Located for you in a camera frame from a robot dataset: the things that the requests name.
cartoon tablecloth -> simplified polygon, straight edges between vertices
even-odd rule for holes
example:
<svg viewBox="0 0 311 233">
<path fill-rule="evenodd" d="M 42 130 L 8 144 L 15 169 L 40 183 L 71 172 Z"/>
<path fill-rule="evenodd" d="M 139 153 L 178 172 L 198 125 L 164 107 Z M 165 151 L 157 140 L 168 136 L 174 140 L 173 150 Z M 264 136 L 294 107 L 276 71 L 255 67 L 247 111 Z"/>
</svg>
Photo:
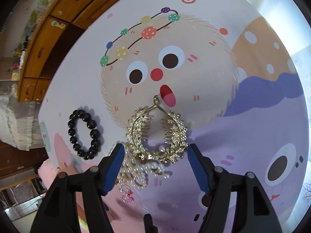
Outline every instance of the cartoon tablecloth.
<svg viewBox="0 0 311 233">
<path fill-rule="evenodd" d="M 55 167 L 78 172 L 126 142 L 128 119 L 153 104 L 181 114 L 188 142 L 231 173 L 256 174 L 281 223 L 300 193 L 308 158 L 308 116 L 295 66 L 265 19 L 245 0 L 121 0 L 76 42 L 55 74 L 39 119 Z M 73 110 L 94 116 L 101 151 L 76 155 L 67 122 Z M 160 116 L 155 115 L 155 123 Z M 78 122 L 80 143 L 91 138 Z M 151 148 L 163 141 L 151 132 Z M 115 232 L 144 232 L 146 213 L 159 232 L 197 232 L 206 212 L 204 193 L 185 153 L 167 167 L 168 179 L 149 176 L 126 204 L 118 187 L 105 203 Z M 235 209 L 232 195 L 225 232 Z"/>
</svg>

black bead bracelet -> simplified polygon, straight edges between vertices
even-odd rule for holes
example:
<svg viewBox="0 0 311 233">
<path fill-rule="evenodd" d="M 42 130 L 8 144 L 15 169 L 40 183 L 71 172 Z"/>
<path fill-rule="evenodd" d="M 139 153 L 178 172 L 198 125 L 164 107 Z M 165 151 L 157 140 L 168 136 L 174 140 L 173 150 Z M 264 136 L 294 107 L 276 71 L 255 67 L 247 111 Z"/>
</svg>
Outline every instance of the black bead bracelet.
<svg viewBox="0 0 311 233">
<path fill-rule="evenodd" d="M 91 130 L 90 136 L 93 139 L 91 141 L 91 147 L 87 152 L 85 152 L 83 149 L 81 149 L 81 145 L 79 145 L 78 139 L 75 137 L 76 130 L 74 129 L 76 126 L 76 120 L 82 119 L 86 122 L 87 127 Z M 68 122 L 68 134 L 70 137 L 70 142 L 73 144 L 73 149 L 77 151 L 78 156 L 82 157 L 85 160 L 93 159 L 97 153 L 98 149 L 100 147 L 100 142 L 98 140 L 100 133 L 98 130 L 96 130 L 97 124 L 96 122 L 91 119 L 91 115 L 87 112 L 85 112 L 83 109 L 75 110 L 70 116 L 69 116 L 69 122 Z"/>
</svg>

red nose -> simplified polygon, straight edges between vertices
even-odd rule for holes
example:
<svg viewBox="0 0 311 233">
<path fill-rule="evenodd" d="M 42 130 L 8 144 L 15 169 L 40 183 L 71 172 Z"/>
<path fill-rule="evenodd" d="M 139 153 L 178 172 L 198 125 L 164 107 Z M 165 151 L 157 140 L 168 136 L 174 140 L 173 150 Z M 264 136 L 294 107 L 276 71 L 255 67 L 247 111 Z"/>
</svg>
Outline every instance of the red nose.
<svg viewBox="0 0 311 233">
<path fill-rule="evenodd" d="M 163 72 L 160 68 L 155 68 L 151 71 L 150 77 L 154 81 L 159 81 L 163 77 Z"/>
</svg>

cartoon headband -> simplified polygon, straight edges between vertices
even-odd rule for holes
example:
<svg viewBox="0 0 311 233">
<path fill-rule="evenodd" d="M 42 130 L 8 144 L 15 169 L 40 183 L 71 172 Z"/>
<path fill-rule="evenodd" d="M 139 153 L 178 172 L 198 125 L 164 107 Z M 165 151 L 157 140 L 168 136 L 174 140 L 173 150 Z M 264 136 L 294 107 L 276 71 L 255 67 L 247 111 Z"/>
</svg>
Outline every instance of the cartoon headband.
<svg viewBox="0 0 311 233">
<path fill-rule="evenodd" d="M 140 25 L 140 24 L 143 24 L 143 23 L 149 23 L 150 20 L 151 20 L 152 18 L 154 18 L 154 17 L 156 17 L 156 16 L 158 16 L 158 15 L 160 15 L 160 14 L 162 14 L 162 13 L 168 13 L 168 12 L 170 12 L 170 11 L 175 12 L 175 14 L 171 14 L 171 15 L 169 15 L 169 16 L 167 17 L 167 19 L 169 20 L 169 23 L 167 23 L 166 25 L 162 26 L 162 27 L 159 28 L 159 29 L 156 29 L 156 28 L 154 28 L 154 27 L 152 27 L 152 26 L 146 27 L 146 28 L 142 31 L 142 36 L 141 36 L 139 39 L 137 39 L 136 41 L 134 41 L 128 48 L 126 48 L 125 46 L 123 46 L 123 47 L 117 49 L 117 58 L 116 58 L 114 61 L 112 61 L 111 63 L 108 63 L 109 57 L 107 56 L 107 52 L 108 52 L 109 49 L 111 49 L 111 48 L 113 47 L 113 44 L 114 44 L 120 37 L 126 35 L 126 34 L 128 33 L 128 31 L 131 30 L 131 29 L 133 29 L 134 27 L 136 27 L 136 26 L 138 26 L 138 25 Z M 106 47 L 107 47 L 107 50 L 106 50 L 106 52 L 105 52 L 105 55 L 104 55 L 104 56 L 101 58 L 101 60 L 100 60 L 100 65 L 101 65 L 101 66 L 108 66 L 108 65 L 113 64 L 113 63 L 116 62 L 117 60 L 122 60 L 122 59 L 127 55 L 128 50 L 129 50 L 135 43 L 137 43 L 139 40 L 141 40 L 141 39 L 152 39 L 152 38 L 156 35 L 156 33 L 157 33 L 159 30 L 165 28 L 166 26 L 170 25 L 170 24 L 173 23 L 173 22 L 177 22 L 179 19 L 180 19 L 180 16 L 178 15 L 178 12 L 175 11 L 175 10 L 171 10 L 169 7 L 164 7 L 164 8 L 162 8 L 162 9 L 161 9 L 161 12 L 158 13 L 158 14 L 156 14 L 156 15 L 154 15 L 153 17 L 144 16 L 144 17 L 140 20 L 140 23 L 134 25 L 133 27 L 131 27 L 131 28 L 129 28 L 129 29 L 123 29 L 123 30 L 121 31 L 121 35 L 120 35 L 118 38 L 116 38 L 115 41 L 109 42 L 109 43 L 107 44 L 107 46 L 106 46 Z"/>
</svg>

cartoon mouth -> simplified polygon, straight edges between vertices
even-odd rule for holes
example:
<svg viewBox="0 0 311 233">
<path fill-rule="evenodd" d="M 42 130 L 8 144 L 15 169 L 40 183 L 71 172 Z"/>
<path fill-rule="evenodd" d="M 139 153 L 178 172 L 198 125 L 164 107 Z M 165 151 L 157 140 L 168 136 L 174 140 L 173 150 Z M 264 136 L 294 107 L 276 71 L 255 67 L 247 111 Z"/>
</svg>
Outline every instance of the cartoon mouth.
<svg viewBox="0 0 311 233">
<path fill-rule="evenodd" d="M 175 95 L 168 85 L 162 85 L 160 87 L 160 95 L 168 107 L 172 108 L 176 105 Z"/>
<path fill-rule="evenodd" d="M 273 201 L 275 198 L 278 198 L 279 197 L 279 194 L 277 194 L 277 195 L 274 195 L 273 194 L 273 196 L 272 196 L 272 198 L 270 199 L 270 201 Z"/>
</svg>

